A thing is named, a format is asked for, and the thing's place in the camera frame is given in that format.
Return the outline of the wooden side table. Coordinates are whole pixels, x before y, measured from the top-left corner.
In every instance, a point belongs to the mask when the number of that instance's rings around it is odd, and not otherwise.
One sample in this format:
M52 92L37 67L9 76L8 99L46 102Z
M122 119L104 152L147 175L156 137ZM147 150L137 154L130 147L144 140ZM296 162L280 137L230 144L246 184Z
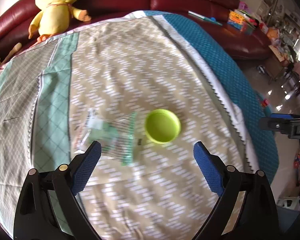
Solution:
M269 45L269 49L271 56L263 66L266 74L269 76L268 84L271 84L283 77L291 62L288 60L288 55L281 53L276 46Z

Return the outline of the clear green printed wrapper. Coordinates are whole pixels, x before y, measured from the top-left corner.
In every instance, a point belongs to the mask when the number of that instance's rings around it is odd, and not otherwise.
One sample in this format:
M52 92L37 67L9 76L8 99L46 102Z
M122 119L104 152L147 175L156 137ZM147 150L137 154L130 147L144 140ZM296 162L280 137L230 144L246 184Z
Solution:
M110 120L89 109L78 130L76 152L84 152L93 141L98 141L102 155L119 161L123 166L130 165L136 143L136 117L137 113L132 112Z

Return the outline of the blue round trash bin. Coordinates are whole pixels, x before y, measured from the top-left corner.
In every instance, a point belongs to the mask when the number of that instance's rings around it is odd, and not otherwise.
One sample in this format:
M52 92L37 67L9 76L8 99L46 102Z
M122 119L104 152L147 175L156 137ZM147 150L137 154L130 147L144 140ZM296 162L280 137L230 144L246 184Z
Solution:
M267 98L263 97L259 92L255 92L256 96L259 100L259 103L263 109L263 112L265 114L266 117L270 117L270 115L273 113L272 109L271 109L271 105L268 101Z

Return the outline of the red leather sofa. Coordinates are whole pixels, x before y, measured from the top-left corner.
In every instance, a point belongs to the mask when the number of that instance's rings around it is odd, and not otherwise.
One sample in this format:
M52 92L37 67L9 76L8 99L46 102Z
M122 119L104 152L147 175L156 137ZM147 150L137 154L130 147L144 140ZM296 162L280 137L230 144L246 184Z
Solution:
M239 0L77 0L74 6L89 12L92 22L122 17L137 10L166 11L197 22L233 59L260 60L271 56L270 40L260 28L251 35L227 24L229 12ZM222 26L191 16L188 11L214 17ZM16 43L27 48L30 22L38 14L34 0L19 0L0 16L0 57L5 57Z

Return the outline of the lime green plastic cup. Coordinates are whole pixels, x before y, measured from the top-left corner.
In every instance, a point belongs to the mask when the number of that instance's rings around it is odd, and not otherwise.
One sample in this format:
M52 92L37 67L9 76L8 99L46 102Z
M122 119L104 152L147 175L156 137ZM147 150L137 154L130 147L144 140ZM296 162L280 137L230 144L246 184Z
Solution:
M156 144L172 142L181 132L179 118L167 109L155 109L145 118L146 137Z

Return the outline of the yellow duck plush toy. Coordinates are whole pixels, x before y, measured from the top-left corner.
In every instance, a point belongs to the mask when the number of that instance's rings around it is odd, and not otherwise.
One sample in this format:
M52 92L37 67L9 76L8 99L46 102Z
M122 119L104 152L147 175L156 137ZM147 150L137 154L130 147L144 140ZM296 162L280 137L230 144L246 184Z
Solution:
M39 37L36 43L65 32L70 20L75 18L82 22L91 20L87 10L77 9L73 6L77 0L35 0L40 12L31 21L28 33L31 39L35 32Z

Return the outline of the patterned tablecloth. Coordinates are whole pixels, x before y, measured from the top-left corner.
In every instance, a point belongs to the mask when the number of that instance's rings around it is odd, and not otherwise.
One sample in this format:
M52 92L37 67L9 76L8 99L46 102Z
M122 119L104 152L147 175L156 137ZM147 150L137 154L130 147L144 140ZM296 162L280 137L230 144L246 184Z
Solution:
M103 239L191 239L212 193L193 157L201 141L240 171L279 165L274 135L235 61L192 20L136 11L79 27L33 46L0 70L0 224L13 235L27 172L75 157L88 110L113 120L135 112L133 162L101 155L78 200ZM172 111L181 132L156 144L145 134L155 109Z

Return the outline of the red label on bin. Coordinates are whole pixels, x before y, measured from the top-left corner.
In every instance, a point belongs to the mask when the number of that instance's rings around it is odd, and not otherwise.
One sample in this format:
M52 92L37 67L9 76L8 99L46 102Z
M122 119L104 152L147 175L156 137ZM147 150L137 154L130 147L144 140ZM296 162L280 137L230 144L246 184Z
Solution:
M263 108L266 108L267 106L269 105L269 101L267 99L264 99L262 102L261 102L261 106Z

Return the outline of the colourful toy box stack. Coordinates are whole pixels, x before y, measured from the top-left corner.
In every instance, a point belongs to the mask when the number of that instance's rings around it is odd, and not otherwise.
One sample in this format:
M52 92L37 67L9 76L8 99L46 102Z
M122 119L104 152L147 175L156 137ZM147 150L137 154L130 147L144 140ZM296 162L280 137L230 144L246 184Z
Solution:
M250 14L247 4L240 1L238 8L229 12L227 24L244 34L251 35L258 27L259 21Z

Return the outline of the teal book on sofa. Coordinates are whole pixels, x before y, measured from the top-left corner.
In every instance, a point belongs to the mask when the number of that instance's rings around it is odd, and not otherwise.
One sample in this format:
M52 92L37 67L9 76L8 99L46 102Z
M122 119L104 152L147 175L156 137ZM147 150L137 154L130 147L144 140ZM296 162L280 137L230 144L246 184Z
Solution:
M218 26L222 26L222 24L218 21L216 21L216 19L214 17L206 17L206 16L203 16L203 15L200 15L196 12L192 12L192 11L188 11L188 14L191 15L191 16L194 16L196 18L199 18L205 22L209 22L209 23L212 23L212 24L215 24L215 25L218 25Z

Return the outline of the white plastic stool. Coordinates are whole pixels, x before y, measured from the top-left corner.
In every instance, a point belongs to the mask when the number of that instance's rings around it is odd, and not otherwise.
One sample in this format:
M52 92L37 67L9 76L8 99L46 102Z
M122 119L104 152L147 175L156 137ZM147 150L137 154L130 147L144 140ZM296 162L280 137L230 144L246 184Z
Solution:
M300 211L300 197L280 197L276 202L277 206L290 210Z

